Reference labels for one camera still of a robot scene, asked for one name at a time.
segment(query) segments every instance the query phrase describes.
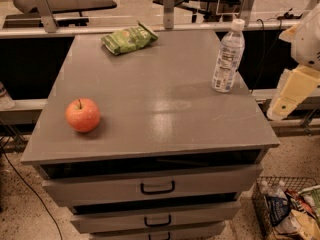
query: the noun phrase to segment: red apple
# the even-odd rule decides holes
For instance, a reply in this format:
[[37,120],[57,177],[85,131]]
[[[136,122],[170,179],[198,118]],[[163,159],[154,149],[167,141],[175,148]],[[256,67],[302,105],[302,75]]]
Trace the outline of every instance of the red apple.
[[77,132],[90,132],[100,122],[99,107],[91,99],[77,99],[67,107],[65,118],[68,124]]

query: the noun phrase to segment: drawer handle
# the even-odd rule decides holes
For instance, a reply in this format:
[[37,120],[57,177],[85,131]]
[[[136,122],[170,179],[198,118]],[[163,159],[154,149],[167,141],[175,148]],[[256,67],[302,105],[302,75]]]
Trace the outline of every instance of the drawer handle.
[[163,239],[163,240],[170,240],[171,239],[171,234],[168,232],[168,238]]
[[149,224],[148,223],[148,218],[144,217],[144,225],[146,225],[146,227],[149,227],[149,228],[164,227],[164,226],[168,226],[170,224],[171,224],[171,215],[170,214],[169,214],[169,217],[168,217],[168,222],[159,223],[159,224]]
[[175,190],[175,188],[176,188],[176,185],[175,185],[174,181],[171,181],[171,188],[167,189],[167,190],[145,191],[144,188],[145,188],[144,184],[141,183],[140,184],[140,190],[141,190],[141,193],[144,194],[144,195],[159,195],[159,194],[168,194],[168,193],[173,192]]

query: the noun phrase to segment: white robot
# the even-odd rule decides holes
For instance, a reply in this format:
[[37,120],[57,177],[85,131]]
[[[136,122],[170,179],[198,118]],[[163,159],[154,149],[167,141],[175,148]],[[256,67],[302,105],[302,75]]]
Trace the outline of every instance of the white robot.
[[291,57],[299,65],[281,75],[267,111],[271,120],[286,118],[320,85],[320,4],[279,38],[291,43]]

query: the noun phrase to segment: basket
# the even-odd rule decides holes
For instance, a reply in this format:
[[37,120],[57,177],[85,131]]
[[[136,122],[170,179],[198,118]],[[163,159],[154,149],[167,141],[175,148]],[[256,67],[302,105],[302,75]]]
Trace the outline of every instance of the basket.
[[317,182],[313,178],[298,178],[298,177],[259,177],[253,187],[252,192],[252,203],[254,210],[259,222],[261,233],[266,239],[280,239],[277,238],[276,234],[271,225],[270,213],[268,204],[263,194],[260,193],[259,183],[265,180],[268,184],[277,184],[280,180],[284,181],[286,187],[291,190],[300,191],[307,187],[317,185]]

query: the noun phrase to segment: power cord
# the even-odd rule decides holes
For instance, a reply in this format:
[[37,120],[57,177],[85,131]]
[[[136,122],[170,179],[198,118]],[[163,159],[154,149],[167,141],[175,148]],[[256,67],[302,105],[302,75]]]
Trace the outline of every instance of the power cord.
[[[261,61],[259,62],[258,64],[258,70],[260,70],[260,73],[259,73],[259,76],[255,82],[255,84],[253,85],[252,87],[252,90],[251,90],[251,93],[255,90],[257,84],[259,83],[260,81],[260,78],[262,76],[262,73],[264,71],[264,63],[265,63],[265,59],[269,56],[269,53],[272,51],[273,47],[275,46],[277,40],[279,39],[279,35],[277,35],[277,37],[274,39],[272,45],[270,46],[268,52],[266,53],[265,50],[266,50],[266,36],[265,36],[265,28],[264,28],[264,22],[262,19],[258,19],[257,21],[260,21],[262,23],[262,29],[263,29],[263,41],[262,41],[262,45],[263,45],[263,56],[261,58]],[[279,20],[280,21],[280,26],[279,26],[279,30],[281,30],[282,28],[282,20]]]
[[42,203],[43,207],[45,208],[46,212],[49,214],[49,216],[51,217],[52,221],[54,222],[54,224],[56,225],[58,232],[59,232],[59,236],[60,239],[63,240],[62,234],[61,234],[61,230],[58,226],[58,223],[56,222],[56,220],[53,218],[52,214],[50,213],[50,211],[48,210],[47,206],[45,205],[44,201],[42,200],[42,198],[39,196],[39,194],[25,181],[25,179],[21,176],[21,174],[18,172],[18,170],[14,167],[14,165],[11,163],[10,159],[8,158],[6,152],[4,151],[5,146],[8,144],[10,140],[10,137],[7,139],[6,143],[2,146],[0,143],[0,149],[1,149],[1,153],[4,155],[5,159],[8,161],[9,165],[12,167],[12,169],[16,172],[16,174],[20,177],[20,179],[24,182],[24,184],[26,184],[26,186],[38,197],[38,199],[40,200],[40,202]]

